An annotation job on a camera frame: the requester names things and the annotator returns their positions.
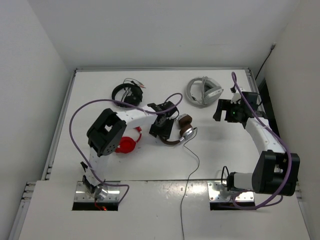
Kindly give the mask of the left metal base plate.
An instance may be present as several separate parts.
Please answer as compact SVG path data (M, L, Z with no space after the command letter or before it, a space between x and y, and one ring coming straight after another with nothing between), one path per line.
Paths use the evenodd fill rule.
M97 190L90 193L83 182L78 182L75 188L75 203L118 203L120 200L120 188L118 186L98 186Z

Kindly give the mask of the brown silver headphones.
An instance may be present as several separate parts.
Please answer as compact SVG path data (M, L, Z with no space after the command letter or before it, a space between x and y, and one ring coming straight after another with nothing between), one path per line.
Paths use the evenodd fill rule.
M193 118L189 114L179 115L177 118L178 126L179 126L179 140L171 141L164 139L163 137L159 137L159 139L168 146L176 146L182 143L183 141L190 140L195 135L196 128L191 125Z

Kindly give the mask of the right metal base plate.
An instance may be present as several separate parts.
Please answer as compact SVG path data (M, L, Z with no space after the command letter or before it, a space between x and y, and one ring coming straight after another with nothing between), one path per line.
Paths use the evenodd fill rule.
M233 200L238 204L255 202L253 192L227 191L227 188L219 180L208 181L207 189L210 203L232 203Z

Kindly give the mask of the white grey headphones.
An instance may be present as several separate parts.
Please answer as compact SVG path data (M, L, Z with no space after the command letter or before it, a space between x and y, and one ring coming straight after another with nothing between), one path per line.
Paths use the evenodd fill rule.
M192 86L196 83L200 83L200 93L201 93L201 100L196 99L192 95ZM185 94L187 100L199 107L206 107L213 104L216 100L220 98L224 89L222 86L213 78L208 76L196 77L191 79L185 88Z

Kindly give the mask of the red headphones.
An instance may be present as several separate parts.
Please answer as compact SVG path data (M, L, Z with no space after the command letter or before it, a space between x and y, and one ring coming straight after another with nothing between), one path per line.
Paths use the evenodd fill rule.
M129 136L123 136L117 146L117 148L115 149L116 153L121 153L121 154L128 154L131 153L137 143L141 140L142 138L142 128L140 126L136 127L135 130L139 133L139 137L134 140L133 138L129 137Z

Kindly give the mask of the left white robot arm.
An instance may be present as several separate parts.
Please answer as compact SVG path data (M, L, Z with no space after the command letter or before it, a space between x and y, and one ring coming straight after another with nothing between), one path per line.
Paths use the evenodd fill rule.
M167 138L178 115L179 110L171 101L125 111L103 110L86 133L90 154L81 165L84 169L82 183L87 192L97 197L104 187L115 186L105 179L108 160L113 153L133 152L142 138L143 126L149 125L154 137Z

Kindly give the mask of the metal base plate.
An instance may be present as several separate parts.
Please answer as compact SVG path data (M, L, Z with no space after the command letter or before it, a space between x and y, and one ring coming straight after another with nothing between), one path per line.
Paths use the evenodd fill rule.
M208 181L207 189L210 203L232 203L233 200L238 204L255 202L253 192L227 191L227 188L219 180Z
M98 186L97 190L90 193L83 182L78 182L75 188L75 203L118 203L120 200L120 188L118 186Z

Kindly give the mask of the black headphones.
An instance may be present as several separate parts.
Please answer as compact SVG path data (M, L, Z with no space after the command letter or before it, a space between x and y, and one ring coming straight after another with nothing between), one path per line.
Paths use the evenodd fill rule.
M133 105L137 107L143 100L143 91L145 86L142 82L134 79L134 78L125 78L122 82L122 84L116 86L112 93L111 93L111 99L115 100L116 95L124 90L124 93L121 97L121 100L119 103L115 102L115 105L120 108L128 108L126 104Z

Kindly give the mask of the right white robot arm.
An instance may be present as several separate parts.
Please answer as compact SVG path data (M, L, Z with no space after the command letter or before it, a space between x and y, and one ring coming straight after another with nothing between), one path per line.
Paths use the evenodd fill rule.
M271 131L269 121L263 111L258 110L258 94L254 92L236 92L232 99L219 99L213 119L221 120L225 112L225 121L240 123L251 136L259 159L252 173L231 172L226 178L228 191L253 191L256 194L274 194L292 196L296 190L300 157L296 153L288 154Z

